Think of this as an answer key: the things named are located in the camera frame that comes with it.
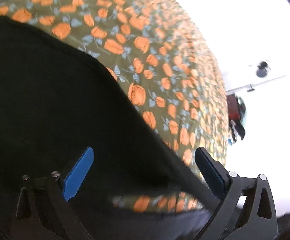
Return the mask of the black pants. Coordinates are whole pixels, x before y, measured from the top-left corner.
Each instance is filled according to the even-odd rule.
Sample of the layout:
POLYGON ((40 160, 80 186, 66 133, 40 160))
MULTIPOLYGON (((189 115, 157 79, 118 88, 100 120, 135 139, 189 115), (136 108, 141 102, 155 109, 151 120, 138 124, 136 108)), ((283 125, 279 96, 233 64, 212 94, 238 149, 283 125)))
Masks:
POLYGON ((212 209, 134 211, 114 199, 200 194, 202 183, 95 58, 0 16, 0 226, 12 239, 65 236, 44 179, 94 160, 68 202, 93 239, 194 239, 212 209))

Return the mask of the dark wooden cabinet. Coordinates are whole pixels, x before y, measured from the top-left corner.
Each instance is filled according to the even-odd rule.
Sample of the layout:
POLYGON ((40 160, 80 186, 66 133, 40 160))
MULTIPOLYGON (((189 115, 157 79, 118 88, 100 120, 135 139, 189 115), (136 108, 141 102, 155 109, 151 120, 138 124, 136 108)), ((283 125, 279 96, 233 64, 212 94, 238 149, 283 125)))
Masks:
POLYGON ((240 120, 239 104, 235 94, 227 95, 227 109, 230 120, 240 120))

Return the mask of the black wall-mounted fixture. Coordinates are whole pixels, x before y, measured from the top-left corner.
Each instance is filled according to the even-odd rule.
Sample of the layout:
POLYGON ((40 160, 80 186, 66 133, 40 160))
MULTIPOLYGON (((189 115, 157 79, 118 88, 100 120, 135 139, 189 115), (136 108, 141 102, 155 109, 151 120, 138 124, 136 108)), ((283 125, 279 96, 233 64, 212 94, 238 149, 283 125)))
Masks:
POLYGON ((268 71, 270 70, 268 63, 265 61, 260 62, 257 68, 258 69, 256 70, 256 75, 259 78, 266 77, 268 75, 268 71))

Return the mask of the green orange floral bedspread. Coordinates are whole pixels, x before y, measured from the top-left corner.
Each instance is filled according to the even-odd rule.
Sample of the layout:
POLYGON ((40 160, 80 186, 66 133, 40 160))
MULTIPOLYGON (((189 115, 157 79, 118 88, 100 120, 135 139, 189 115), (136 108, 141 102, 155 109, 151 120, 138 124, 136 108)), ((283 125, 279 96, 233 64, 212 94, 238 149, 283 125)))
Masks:
POLYGON ((150 128, 202 183, 198 196, 114 199, 134 211, 213 210, 195 163, 204 147, 226 161, 227 103, 213 53, 176 0, 0 0, 0 16, 31 25, 97 59, 150 128))

